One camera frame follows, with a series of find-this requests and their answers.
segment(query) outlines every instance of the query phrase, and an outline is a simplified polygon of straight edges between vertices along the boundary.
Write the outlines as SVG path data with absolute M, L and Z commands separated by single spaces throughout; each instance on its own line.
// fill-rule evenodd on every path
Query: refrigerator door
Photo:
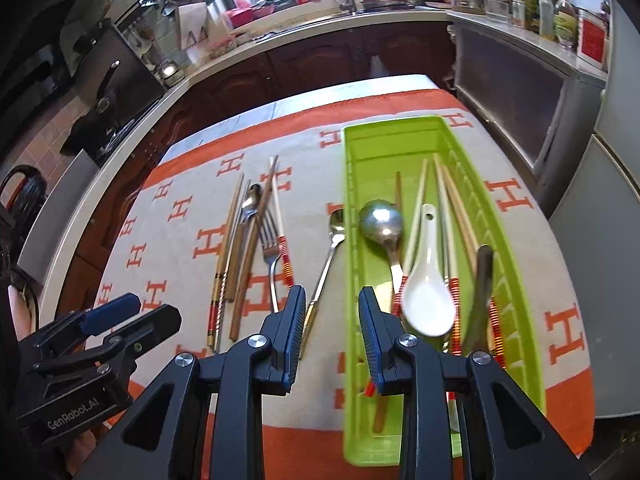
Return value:
M 550 224 L 580 303 L 596 416 L 640 413 L 640 191 L 598 135 Z
M 616 0 L 612 0 L 609 78 L 595 131 L 640 180 L 640 34 Z

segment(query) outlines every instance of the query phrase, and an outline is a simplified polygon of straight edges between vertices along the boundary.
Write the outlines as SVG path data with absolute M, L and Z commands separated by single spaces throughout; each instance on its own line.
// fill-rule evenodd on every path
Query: table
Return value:
M 124 222 L 96 300 L 102 304 L 134 292 L 143 303 L 142 312 L 170 303 L 182 314 L 180 332 L 139 360 L 132 393 L 149 384 L 176 353 L 206 355 L 216 255 L 240 171 L 260 182 L 266 179 L 269 156 L 280 155 L 278 187 L 294 278 L 310 294 L 328 249 L 327 215 L 342 203 L 340 128 L 434 114 L 449 122 L 494 199 L 527 293 L 536 343 L 544 349 L 540 368 L 545 413 L 573 451 L 583 452 L 591 441 L 594 418 L 590 361 L 556 240 L 535 200 L 479 121 L 424 76 L 380 78 L 288 98 L 210 126 L 169 150 Z M 397 476 L 395 468 L 355 468 L 342 459 L 344 257 L 338 250 L 292 393 L 263 400 L 270 478 Z M 258 332 L 270 309 L 266 274 L 257 251 L 242 310 L 241 338 Z M 278 297 L 284 302 L 281 269 L 276 278 Z M 508 306 L 500 316 L 509 316 Z M 231 345 L 226 338 L 230 318 L 227 306 L 222 351 Z M 509 351 L 510 338 L 517 335 L 503 336 Z

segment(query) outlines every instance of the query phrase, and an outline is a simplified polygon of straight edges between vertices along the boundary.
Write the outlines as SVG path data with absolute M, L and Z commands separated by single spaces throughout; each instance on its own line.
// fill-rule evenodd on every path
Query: metal fork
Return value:
M 278 245 L 278 232 L 271 211 L 267 209 L 260 226 L 260 244 L 262 245 L 262 258 L 269 267 L 269 287 L 271 289 L 271 309 L 278 311 L 278 297 L 276 295 L 276 264 L 280 259 L 280 247 Z

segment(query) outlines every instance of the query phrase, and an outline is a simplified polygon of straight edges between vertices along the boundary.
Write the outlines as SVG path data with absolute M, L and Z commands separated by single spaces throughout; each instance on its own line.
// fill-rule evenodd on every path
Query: metal bolt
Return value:
M 402 334 L 398 341 L 402 346 L 416 346 L 418 344 L 418 338 L 413 334 Z
M 175 363 L 178 366 L 189 366 L 193 363 L 193 356 L 189 352 L 182 352 L 175 357 Z
M 479 365 L 487 365 L 491 362 L 491 356 L 487 352 L 474 352 L 473 360 Z
M 255 334 L 249 338 L 249 346 L 254 348 L 260 348 L 261 346 L 265 346 L 267 344 L 267 338 L 262 334 Z

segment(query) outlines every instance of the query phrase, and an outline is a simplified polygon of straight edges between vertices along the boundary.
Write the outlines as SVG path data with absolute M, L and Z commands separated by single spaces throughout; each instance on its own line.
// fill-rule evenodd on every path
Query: white ceramic spoon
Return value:
M 438 219 L 436 208 L 422 204 L 420 245 L 413 270 L 402 295 L 402 312 L 419 333 L 446 334 L 456 319 L 456 307 L 438 268 Z

